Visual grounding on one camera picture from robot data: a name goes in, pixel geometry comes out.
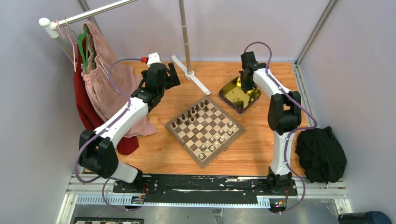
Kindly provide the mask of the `wooden chess board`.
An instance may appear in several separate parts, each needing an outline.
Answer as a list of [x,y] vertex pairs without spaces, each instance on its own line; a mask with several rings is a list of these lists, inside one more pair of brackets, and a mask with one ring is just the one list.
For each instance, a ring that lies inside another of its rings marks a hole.
[[[208,111],[196,118],[195,115],[199,111],[195,110],[194,114],[191,113],[191,117],[194,117],[194,121],[191,122],[187,111],[191,111],[191,108],[195,108],[196,105],[199,105],[199,110],[204,109],[200,107],[200,103],[204,103],[206,99],[208,105],[204,107],[207,106]],[[182,120],[182,114],[186,117],[185,121]],[[181,119],[180,125],[177,124],[177,119]],[[165,127],[201,168],[206,167],[245,132],[245,128],[209,96],[202,97],[179,113],[168,121]]]

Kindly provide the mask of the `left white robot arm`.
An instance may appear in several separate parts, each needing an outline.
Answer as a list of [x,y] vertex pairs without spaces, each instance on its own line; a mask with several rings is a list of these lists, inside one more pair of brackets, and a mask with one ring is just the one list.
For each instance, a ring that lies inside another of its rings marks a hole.
[[180,85],[173,63],[153,63],[141,74],[142,83],[113,117],[94,131],[81,133],[76,161],[76,166],[98,178],[114,179],[132,193],[144,186],[142,171],[119,161],[115,148],[126,132],[160,103],[166,90]]

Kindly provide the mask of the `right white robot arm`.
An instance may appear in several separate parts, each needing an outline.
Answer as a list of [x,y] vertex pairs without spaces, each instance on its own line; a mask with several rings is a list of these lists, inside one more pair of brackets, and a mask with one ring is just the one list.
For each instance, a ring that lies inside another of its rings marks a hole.
[[269,174],[267,190],[278,195],[292,185],[290,170],[291,141],[294,130],[301,124],[301,109],[295,103],[301,102],[298,91],[284,87],[272,74],[266,63],[257,62],[254,52],[241,54],[241,88],[244,92],[260,87],[270,99],[268,125],[274,134],[274,152]]

